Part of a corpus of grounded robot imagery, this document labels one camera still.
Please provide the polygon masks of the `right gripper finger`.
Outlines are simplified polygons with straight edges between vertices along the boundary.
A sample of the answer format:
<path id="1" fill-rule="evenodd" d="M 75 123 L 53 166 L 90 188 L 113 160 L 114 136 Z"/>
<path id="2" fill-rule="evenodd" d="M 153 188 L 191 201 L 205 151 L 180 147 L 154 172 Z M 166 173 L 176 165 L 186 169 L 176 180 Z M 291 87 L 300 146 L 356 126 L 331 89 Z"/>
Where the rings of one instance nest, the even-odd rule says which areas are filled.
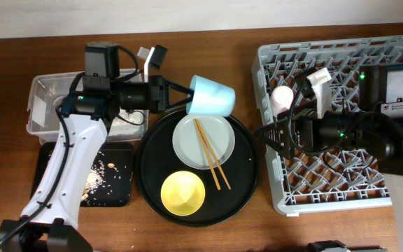
<path id="1" fill-rule="evenodd" d="M 273 140 L 264 135 L 256 135 L 255 137 L 268 147 L 275 150 L 280 156 L 284 158 L 288 156 L 288 144 L 285 141 L 280 140 L 278 137 L 276 137 L 276 140 Z"/>
<path id="2" fill-rule="evenodd" d="M 255 137 L 275 137 L 278 136 L 279 130 L 284 130 L 286 128 L 286 119 L 278 120 L 276 122 L 263 125 L 253 131 Z"/>

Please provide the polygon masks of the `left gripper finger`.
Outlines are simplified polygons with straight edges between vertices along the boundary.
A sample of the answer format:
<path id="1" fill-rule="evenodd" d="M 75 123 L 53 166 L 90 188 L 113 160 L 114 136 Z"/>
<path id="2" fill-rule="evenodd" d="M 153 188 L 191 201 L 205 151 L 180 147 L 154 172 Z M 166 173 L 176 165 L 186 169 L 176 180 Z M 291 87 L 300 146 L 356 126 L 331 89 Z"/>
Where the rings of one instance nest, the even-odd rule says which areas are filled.
<path id="1" fill-rule="evenodd" d="M 179 84 L 177 84 L 177 83 L 175 83 L 175 82 L 173 82 L 171 80 L 168 80 L 168 79 L 164 79 L 164 86 L 167 87 L 167 88 L 173 89 L 173 90 L 175 90 L 177 92 L 187 94 L 187 95 L 193 95 L 195 93 L 194 90 L 192 90 L 192 89 L 190 89 L 188 87 L 179 85 Z"/>
<path id="2" fill-rule="evenodd" d="M 192 101 L 191 97 L 187 97 L 186 99 L 180 100 L 176 103 L 171 104 L 170 101 L 166 102 L 166 111 L 172 111 L 177 108 L 180 108 L 182 106 L 185 106 L 186 104 L 190 103 Z"/>

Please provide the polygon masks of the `pink cup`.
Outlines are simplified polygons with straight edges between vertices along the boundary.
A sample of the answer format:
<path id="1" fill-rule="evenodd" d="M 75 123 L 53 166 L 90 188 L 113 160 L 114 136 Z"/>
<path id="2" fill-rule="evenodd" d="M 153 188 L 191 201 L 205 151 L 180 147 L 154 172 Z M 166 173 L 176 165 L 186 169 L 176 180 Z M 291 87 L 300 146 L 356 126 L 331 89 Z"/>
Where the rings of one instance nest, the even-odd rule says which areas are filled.
<path id="1" fill-rule="evenodd" d="M 270 96 L 271 112 L 274 117 L 287 111 L 294 99 L 293 91 L 286 85 L 276 87 Z"/>

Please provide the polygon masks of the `wooden chopstick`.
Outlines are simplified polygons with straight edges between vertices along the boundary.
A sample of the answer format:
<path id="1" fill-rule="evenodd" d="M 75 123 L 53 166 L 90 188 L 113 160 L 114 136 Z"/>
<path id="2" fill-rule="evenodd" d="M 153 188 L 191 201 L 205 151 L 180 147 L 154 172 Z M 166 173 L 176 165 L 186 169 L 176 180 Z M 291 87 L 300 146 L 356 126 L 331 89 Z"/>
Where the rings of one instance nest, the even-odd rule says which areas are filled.
<path id="1" fill-rule="evenodd" d="M 201 147 L 202 147 L 202 149 L 203 149 L 205 158 L 206 158 L 206 160 L 207 160 L 207 162 L 208 162 L 208 165 L 209 165 L 209 168 L 210 168 L 210 171 L 211 171 L 213 180 L 214 180 L 214 182 L 215 182 L 216 188 L 217 188 L 217 190 L 221 190 L 220 184 L 219 184 L 219 182 L 218 182 L 218 178 L 217 178 L 217 176 L 216 176 L 216 174 L 215 174 L 215 171 L 214 171 L 214 168 L 213 168 L 213 165 L 212 165 L 212 162 L 211 162 L 211 157 L 210 157 L 210 155 L 209 155 L 209 153 L 208 153 L 208 149 L 207 149 L 207 146 L 206 146 L 205 139 L 204 139 L 204 137 L 203 137 L 203 135 L 202 135 L 202 132 L 201 132 L 201 130 L 200 130 L 200 127 L 199 127 L 198 120 L 197 120 L 197 119 L 193 119 L 193 121 L 194 121 L 194 124 L 195 124 L 195 128 L 196 128 L 196 131 L 197 131 L 199 140 L 200 140 L 200 142 L 201 142 Z"/>
<path id="2" fill-rule="evenodd" d="M 216 154 L 215 154 L 215 152 L 214 152 L 214 150 L 213 150 L 213 148 L 212 148 L 212 146 L 211 146 L 211 144 L 210 144 L 210 142 L 209 142 L 209 140 L 208 140 L 208 137 L 207 137 L 206 133 L 204 132 L 204 129 L 203 129 L 203 127 L 202 127 L 202 124 L 200 123 L 199 120 L 198 120 L 198 123 L 199 123 L 199 127 L 200 127 L 200 130 L 201 130 L 201 133 L 202 133 L 202 135 L 203 135 L 203 137 L 204 137 L 204 139 L 205 139 L 206 146 L 207 146 L 207 149 L 208 149 L 208 153 L 209 153 L 210 157 L 213 157 L 213 159 L 214 159 L 214 161 L 215 161 L 215 163 L 216 163 L 216 165 L 217 165 L 217 168 L 218 168 L 220 174 L 222 175 L 222 177 L 223 177 L 223 179 L 224 179 L 224 181 L 225 181 L 225 183 L 226 183 L 228 189 L 231 190 L 231 186 L 230 186 L 230 184 L 229 184 L 229 181 L 227 180 L 227 177 L 225 176 L 225 173 L 224 173 L 224 171 L 223 171 L 223 169 L 222 169 L 222 165 L 220 164 L 220 161 L 219 161 L 219 159 L 217 158 L 217 156 L 216 156 Z"/>

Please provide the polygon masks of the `blue cup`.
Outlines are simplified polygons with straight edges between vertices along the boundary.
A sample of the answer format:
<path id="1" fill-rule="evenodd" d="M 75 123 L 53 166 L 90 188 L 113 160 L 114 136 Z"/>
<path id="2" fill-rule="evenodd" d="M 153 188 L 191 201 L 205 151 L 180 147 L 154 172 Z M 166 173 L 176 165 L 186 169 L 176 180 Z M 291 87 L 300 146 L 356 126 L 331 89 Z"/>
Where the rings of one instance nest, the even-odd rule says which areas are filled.
<path id="1" fill-rule="evenodd" d="M 201 76 L 193 76 L 190 89 L 194 95 L 192 101 L 186 105 L 187 114 L 223 117 L 231 115 L 236 101 L 233 88 Z"/>

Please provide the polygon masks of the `light grey plate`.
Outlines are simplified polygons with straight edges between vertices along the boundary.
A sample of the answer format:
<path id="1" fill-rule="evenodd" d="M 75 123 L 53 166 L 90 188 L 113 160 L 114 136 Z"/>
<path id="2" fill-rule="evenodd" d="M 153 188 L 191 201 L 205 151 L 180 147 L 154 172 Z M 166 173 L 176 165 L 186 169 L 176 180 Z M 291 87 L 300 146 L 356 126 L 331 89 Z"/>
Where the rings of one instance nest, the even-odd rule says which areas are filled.
<path id="1" fill-rule="evenodd" d="M 172 136 L 172 144 L 177 157 L 191 168 L 209 169 L 196 132 L 194 119 L 201 123 L 219 163 L 223 164 L 234 150 L 235 134 L 230 123 L 222 116 L 186 115 L 181 119 Z"/>

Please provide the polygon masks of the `yellow bowl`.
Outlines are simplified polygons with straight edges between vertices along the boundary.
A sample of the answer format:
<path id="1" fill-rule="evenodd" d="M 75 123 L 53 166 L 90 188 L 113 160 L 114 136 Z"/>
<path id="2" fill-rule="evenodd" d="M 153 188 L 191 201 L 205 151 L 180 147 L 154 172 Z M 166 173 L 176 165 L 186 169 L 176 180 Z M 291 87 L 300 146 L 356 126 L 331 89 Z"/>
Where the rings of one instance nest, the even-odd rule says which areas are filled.
<path id="1" fill-rule="evenodd" d="M 189 216 L 204 203 L 206 189 L 198 175 L 189 171 L 177 171 L 163 182 L 160 198 L 165 209 L 177 216 Z"/>

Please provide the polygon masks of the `food scraps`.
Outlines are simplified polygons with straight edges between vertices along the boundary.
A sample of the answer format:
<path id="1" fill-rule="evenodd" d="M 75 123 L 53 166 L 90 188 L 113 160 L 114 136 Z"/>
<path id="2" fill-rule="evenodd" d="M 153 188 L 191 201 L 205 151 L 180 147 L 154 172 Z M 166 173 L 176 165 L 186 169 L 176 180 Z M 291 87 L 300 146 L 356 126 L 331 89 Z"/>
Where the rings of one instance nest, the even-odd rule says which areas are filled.
<path id="1" fill-rule="evenodd" d="M 108 151 L 100 150 L 90 168 L 80 205 L 82 207 L 115 206 L 119 200 L 121 170 Z"/>

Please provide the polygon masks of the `white napkin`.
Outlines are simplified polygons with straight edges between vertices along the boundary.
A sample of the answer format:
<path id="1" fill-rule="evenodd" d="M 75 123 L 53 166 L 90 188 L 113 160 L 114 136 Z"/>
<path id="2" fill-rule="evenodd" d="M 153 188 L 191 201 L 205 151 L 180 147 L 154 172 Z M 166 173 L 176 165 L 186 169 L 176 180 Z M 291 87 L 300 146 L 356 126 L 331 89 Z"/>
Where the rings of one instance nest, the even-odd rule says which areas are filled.
<path id="1" fill-rule="evenodd" d="M 121 110 L 111 125 L 110 135 L 136 134 L 142 131 L 146 122 L 146 115 L 141 110 L 128 113 Z"/>

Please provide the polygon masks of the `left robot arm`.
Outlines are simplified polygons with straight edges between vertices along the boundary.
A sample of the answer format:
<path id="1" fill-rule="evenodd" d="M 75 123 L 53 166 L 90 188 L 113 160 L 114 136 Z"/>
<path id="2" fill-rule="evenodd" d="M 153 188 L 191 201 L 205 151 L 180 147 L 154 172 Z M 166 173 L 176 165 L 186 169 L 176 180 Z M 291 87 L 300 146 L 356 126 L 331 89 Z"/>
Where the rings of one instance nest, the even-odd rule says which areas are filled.
<path id="1" fill-rule="evenodd" d="M 59 134 L 41 182 L 19 220 L 0 226 L 0 251 L 92 251 L 78 232 L 80 201 L 94 159 L 120 110 L 172 111 L 191 102 L 193 90 L 162 76 L 167 49 L 141 49 L 142 70 L 120 74 L 119 53 L 137 57 L 117 43 L 85 46 L 85 70 L 76 75 L 69 93 L 55 109 Z"/>

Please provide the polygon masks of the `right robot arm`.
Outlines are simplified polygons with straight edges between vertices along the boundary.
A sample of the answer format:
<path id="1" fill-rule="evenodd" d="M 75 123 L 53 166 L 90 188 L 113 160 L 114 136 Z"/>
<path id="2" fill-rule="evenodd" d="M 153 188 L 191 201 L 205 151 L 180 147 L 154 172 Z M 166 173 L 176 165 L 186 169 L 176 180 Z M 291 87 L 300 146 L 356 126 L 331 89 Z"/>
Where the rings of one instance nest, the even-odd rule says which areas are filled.
<path id="1" fill-rule="evenodd" d="M 369 65 L 358 73 L 358 112 L 333 112 L 326 68 L 310 68 L 295 76 L 296 97 L 276 122 L 253 134 L 286 159 L 295 152 L 321 155 L 332 149 L 363 149 L 377 159 L 390 194 L 403 249 L 403 64 Z"/>

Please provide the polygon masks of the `grey dishwasher rack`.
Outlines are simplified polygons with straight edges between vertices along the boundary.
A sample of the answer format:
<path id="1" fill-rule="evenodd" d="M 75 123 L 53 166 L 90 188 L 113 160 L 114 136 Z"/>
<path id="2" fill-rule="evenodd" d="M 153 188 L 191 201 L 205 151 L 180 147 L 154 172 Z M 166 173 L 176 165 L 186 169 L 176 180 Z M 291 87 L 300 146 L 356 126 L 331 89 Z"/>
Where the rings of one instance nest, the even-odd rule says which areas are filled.
<path id="1" fill-rule="evenodd" d="M 251 72 L 263 125 L 275 121 L 271 93 L 288 86 L 305 69 L 327 68 L 332 110 L 358 112 L 359 68 L 403 63 L 403 35 L 262 45 Z M 265 160 L 272 202 L 283 215 L 340 211 L 391 205 L 377 161 L 365 150 L 331 150 L 321 156 L 296 152 L 291 160 L 270 147 Z"/>

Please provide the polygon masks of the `round black tray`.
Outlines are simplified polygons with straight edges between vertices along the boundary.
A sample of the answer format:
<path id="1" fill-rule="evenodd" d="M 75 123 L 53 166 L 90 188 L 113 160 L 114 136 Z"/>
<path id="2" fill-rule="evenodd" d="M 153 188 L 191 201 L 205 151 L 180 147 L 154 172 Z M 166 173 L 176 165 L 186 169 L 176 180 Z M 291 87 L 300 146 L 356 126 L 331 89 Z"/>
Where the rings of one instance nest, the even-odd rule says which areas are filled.
<path id="1" fill-rule="evenodd" d="M 182 110 L 169 113 L 148 129 L 136 154 L 136 178 L 150 208 L 168 221 L 190 227 L 215 225 L 238 213 L 255 191 L 260 168 L 255 143 L 240 120 L 232 115 L 226 118 L 235 136 L 234 150 L 222 164 L 231 188 L 218 190 L 209 170 L 191 168 L 175 154 L 171 137 L 185 115 Z M 206 189 L 204 203 L 189 216 L 177 216 L 168 211 L 160 196 L 165 179 L 179 171 L 196 174 Z"/>

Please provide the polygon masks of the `black rectangular tray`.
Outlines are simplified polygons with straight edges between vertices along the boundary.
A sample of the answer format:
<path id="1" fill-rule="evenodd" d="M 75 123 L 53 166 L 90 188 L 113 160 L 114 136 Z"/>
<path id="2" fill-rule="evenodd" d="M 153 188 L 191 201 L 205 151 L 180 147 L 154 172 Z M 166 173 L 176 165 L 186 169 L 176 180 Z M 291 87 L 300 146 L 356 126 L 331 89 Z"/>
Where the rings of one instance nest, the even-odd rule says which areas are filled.
<path id="1" fill-rule="evenodd" d="M 82 207 L 123 207 L 130 202 L 133 145 L 108 142 L 99 149 L 85 184 Z"/>

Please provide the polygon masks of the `clear plastic bin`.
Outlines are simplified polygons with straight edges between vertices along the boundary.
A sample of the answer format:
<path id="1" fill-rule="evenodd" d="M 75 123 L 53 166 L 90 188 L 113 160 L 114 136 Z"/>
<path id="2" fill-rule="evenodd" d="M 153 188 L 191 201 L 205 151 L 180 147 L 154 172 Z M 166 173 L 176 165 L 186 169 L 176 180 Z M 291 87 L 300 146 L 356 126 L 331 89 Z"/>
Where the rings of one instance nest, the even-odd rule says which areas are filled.
<path id="1" fill-rule="evenodd" d="M 59 132 L 59 119 L 55 108 L 69 93 L 72 80 L 76 72 L 54 73 L 37 76 L 33 79 L 29 93 L 27 110 L 30 112 L 27 123 L 27 132 L 39 138 L 41 144 L 55 142 Z M 148 128 L 148 112 L 146 122 L 141 132 L 128 135 L 110 135 L 107 141 L 138 141 Z"/>

